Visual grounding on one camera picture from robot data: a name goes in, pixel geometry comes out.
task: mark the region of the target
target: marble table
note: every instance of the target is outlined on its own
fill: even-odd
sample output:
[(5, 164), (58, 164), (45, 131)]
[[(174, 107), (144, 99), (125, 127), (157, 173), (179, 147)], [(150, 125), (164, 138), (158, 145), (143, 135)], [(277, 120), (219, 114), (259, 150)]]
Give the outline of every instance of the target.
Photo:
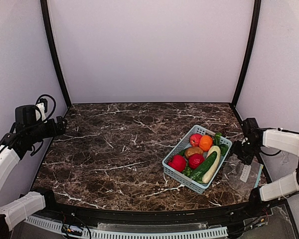
[[(242, 139), (228, 104), (73, 105), (65, 135), (54, 139), (34, 187), (53, 189), (59, 203), (96, 209), (176, 211), (247, 201), (222, 169), (202, 195), (164, 176), (162, 160), (195, 124)], [(260, 183), (265, 183), (262, 174)]]

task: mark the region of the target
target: white ventilation grille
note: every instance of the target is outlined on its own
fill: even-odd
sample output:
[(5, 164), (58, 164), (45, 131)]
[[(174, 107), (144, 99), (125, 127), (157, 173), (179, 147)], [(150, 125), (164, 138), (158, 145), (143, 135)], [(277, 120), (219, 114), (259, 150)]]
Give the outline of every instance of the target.
[[(61, 234), (61, 222), (49, 221), (47, 219), (30, 216), (25, 221), (42, 229)], [(182, 232), (182, 233), (116, 233), (90, 229), (93, 239), (217, 239), (228, 236), (227, 227)], [(88, 239), (89, 233), (86, 228), (81, 237), (74, 238)]]

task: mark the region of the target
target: light blue basket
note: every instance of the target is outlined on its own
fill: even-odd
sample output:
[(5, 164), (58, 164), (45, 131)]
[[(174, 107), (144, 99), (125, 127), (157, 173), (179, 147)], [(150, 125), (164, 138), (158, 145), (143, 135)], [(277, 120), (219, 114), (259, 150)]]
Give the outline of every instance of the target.
[(212, 183), (212, 181), (214, 180), (216, 174), (218, 173), (221, 165), (223, 164), (231, 146), (232, 146), (232, 142), (224, 137), (220, 138), (220, 143), (224, 143), (226, 145), (228, 145), (228, 150), (227, 153), (225, 154), (225, 156), (221, 156), (220, 157), (220, 162), (218, 165), (218, 168), (214, 174), (214, 176), (211, 178), (211, 180), (209, 181), (208, 184), (200, 184), (195, 182), (194, 180), (191, 180), (190, 178), (186, 177), (185, 175), (183, 175), (182, 173), (176, 171), (175, 169), (171, 168), (168, 166), (168, 162), (169, 160), (176, 154), (178, 154), (179, 152), (181, 152), (183, 149), (191, 147), (190, 143), (189, 143), (189, 138), (191, 137), (192, 134), (195, 133), (199, 133), (201, 135), (210, 135), (210, 136), (214, 136), (215, 133), (202, 127), (199, 125), (194, 125), (193, 128), (191, 128), (191, 130), (181, 139), (181, 141), (174, 147), (174, 149), (168, 154), (168, 156), (166, 156), (166, 158), (163, 160), (163, 166), (164, 166), (164, 173), (167, 174), (168, 176), (170, 176), (171, 178), (175, 179), (176, 181), (180, 182), (181, 184), (185, 185), (187, 188), (190, 188), (191, 190), (195, 191), (196, 193), (202, 194), (208, 187), (209, 185)]

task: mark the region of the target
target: plastic bag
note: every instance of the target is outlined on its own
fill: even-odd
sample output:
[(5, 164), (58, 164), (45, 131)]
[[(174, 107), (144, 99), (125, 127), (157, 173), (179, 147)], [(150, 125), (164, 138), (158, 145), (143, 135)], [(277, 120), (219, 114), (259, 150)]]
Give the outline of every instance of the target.
[(226, 161), (222, 181), (227, 182), (232, 189), (248, 199), (251, 190), (258, 186), (263, 167), (254, 160), (251, 165), (245, 165), (233, 154)]

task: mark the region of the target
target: white backdrop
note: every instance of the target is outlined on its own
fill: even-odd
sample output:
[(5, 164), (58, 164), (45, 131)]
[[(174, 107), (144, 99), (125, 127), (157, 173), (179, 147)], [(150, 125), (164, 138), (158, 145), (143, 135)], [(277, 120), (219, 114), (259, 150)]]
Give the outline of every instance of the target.
[[(14, 122), (14, 109), (35, 104), (41, 94), (57, 101), (55, 115), (64, 115), (64, 103), (43, 25), (39, 0), (0, 0), (0, 140)], [(0, 206), (28, 193), (48, 146), (35, 156), (26, 154), (0, 192)]]
[[(299, 131), (299, 1), (262, 1), (254, 50), (237, 110), (260, 127)], [(293, 172), (295, 156), (264, 156), (273, 180)], [(299, 195), (289, 199), (299, 230)]]
[(231, 102), (253, 1), (50, 0), (73, 103)]

